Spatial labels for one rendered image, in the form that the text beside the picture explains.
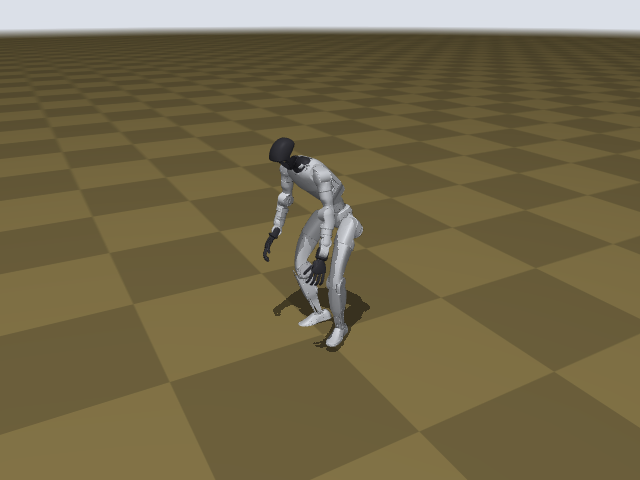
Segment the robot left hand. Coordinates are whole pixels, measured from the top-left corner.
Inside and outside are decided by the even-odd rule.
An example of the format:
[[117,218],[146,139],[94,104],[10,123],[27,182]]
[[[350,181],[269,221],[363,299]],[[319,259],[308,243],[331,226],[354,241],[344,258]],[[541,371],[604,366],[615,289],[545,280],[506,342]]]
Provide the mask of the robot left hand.
[[[316,260],[313,261],[313,264],[310,267],[308,267],[306,269],[306,271],[304,271],[304,273],[303,273],[303,275],[307,274],[307,272],[312,268],[311,269],[311,274],[310,274],[308,280],[306,281],[306,283],[309,283],[310,280],[312,279],[313,274],[314,274],[313,280],[312,280],[312,282],[310,284],[311,286],[314,284],[314,282],[316,280],[316,277],[317,277],[317,274],[318,274],[318,277],[317,277],[317,281],[314,284],[314,286],[318,285],[318,283],[320,281],[321,274],[322,274],[322,277],[321,277],[321,282],[320,282],[319,285],[322,285],[323,281],[324,281],[325,273],[326,273],[326,265],[325,265],[324,261],[327,261],[328,256],[326,258],[324,258],[324,257],[319,256],[319,253],[320,253],[320,247],[317,249],[317,252],[316,252],[316,256],[315,256]],[[328,255],[329,255],[329,253],[328,253]]]

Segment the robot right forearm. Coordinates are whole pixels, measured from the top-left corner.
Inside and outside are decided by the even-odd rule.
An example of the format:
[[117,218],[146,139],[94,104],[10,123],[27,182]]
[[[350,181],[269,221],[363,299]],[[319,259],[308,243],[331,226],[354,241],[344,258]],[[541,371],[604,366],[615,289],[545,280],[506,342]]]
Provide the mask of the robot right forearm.
[[279,235],[280,235],[282,233],[282,227],[284,226],[286,215],[287,215],[287,213],[289,211],[289,208],[287,208],[287,206],[279,204],[278,201],[277,201],[276,210],[277,211],[276,211],[276,215],[275,215],[274,222],[273,222],[274,226],[273,226],[271,232],[273,232],[274,228],[278,227],[280,229],[280,233],[279,233]]

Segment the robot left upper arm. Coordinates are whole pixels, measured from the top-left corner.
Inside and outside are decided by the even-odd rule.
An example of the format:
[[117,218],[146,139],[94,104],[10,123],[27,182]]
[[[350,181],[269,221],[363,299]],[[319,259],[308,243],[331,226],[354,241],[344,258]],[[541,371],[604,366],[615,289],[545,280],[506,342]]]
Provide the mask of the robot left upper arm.
[[332,209],[335,215],[331,172],[323,166],[316,166],[313,168],[313,181],[318,187],[319,198],[323,204],[323,208],[318,211],[317,215],[321,221],[324,221],[324,211],[326,209]]

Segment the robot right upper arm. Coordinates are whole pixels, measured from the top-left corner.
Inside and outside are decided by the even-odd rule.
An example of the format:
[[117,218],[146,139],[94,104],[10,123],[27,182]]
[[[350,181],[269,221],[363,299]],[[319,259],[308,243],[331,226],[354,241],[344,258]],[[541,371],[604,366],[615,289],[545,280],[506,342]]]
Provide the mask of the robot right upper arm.
[[279,170],[281,173],[281,187],[283,191],[278,197],[278,203],[284,206],[290,206],[294,201],[294,198],[292,197],[294,181],[288,175],[285,167],[280,165]]

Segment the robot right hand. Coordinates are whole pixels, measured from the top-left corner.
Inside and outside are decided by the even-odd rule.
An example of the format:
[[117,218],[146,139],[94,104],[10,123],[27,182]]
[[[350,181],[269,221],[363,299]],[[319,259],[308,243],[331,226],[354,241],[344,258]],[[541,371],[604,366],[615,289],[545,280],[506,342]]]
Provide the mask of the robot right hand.
[[267,262],[269,262],[269,258],[267,257],[267,252],[268,252],[268,254],[270,254],[270,246],[271,246],[273,240],[278,238],[279,233],[280,233],[280,229],[278,227],[274,228],[272,233],[269,233],[270,236],[268,237],[268,239],[267,239],[267,241],[265,243],[265,249],[264,249],[264,252],[263,252],[263,257],[264,257],[265,261],[267,261]]

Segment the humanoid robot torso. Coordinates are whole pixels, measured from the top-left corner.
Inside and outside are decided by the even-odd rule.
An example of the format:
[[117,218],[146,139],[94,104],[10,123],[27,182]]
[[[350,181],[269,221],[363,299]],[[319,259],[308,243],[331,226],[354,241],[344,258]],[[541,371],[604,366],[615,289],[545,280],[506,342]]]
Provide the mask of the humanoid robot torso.
[[[299,155],[299,157],[301,157],[303,155]],[[307,157],[307,156],[304,156]],[[311,157],[308,157],[309,159]],[[308,165],[308,166],[307,166]],[[303,168],[303,166],[305,166],[305,168],[300,172],[300,173],[295,173],[292,170],[288,170],[287,169],[287,173],[290,176],[290,178],[303,190],[307,191],[309,194],[311,194],[312,196],[314,196],[315,198],[319,199],[319,192],[318,192],[318,187],[317,185],[314,183],[313,181],[313,168],[316,166],[323,166],[326,169],[328,169],[322,162],[320,162],[317,159],[310,159],[310,163],[303,165],[301,164],[298,168],[301,169]],[[328,169],[329,170],[329,169]],[[330,171],[330,170],[329,170]],[[330,171],[331,172],[331,171]],[[352,209],[350,207],[350,205],[345,204],[343,199],[342,199],[342,194],[345,191],[345,187],[343,186],[342,182],[331,172],[332,175],[332,183],[331,183],[331,187],[332,187],[332,193],[333,193],[333,204],[334,204],[334,211],[335,211],[335,226],[336,228],[339,227],[341,221],[346,218],[348,216],[348,214],[352,215]],[[320,200],[321,201],[321,200]]]

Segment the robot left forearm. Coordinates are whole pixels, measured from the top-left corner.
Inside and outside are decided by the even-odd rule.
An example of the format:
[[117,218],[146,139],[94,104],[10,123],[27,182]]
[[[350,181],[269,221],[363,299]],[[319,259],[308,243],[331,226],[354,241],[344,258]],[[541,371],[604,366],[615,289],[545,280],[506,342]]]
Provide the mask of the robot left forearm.
[[332,245],[332,231],[335,226],[335,217],[332,209],[326,209],[324,211],[324,222],[320,225],[321,232],[319,240],[320,253],[319,256],[326,258],[329,253],[329,248]]

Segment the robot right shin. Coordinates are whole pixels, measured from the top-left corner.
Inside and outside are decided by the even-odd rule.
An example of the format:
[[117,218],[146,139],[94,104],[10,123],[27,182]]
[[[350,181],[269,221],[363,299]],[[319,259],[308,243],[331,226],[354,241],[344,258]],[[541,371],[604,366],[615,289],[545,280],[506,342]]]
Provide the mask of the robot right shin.
[[[317,288],[317,286],[314,286],[314,284],[316,283],[316,280],[315,280],[314,284],[311,286],[310,284],[311,284],[311,282],[313,280],[313,276],[312,276],[312,279],[310,280],[310,282],[306,283],[306,281],[308,280],[309,277],[302,278],[298,274],[296,276],[295,272],[294,272],[294,275],[296,277],[296,280],[297,280],[297,282],[298,282],[298,284],[299,284],[299,286],[300,286],[305,298],[306,299],[308,298],[307,300],[309,300],[308,302],[309,302],[310,306],[313,308],[314,314],[315,315],[321,315],[322,314],[322,310],[321,310],[321,306],[320,306],[318,295],[317,295],[318,294],[318,288]],[[318,313],[315,311],[314,307],[316,308]],[[319,312],[321,312],[321,313],[319,313]]]

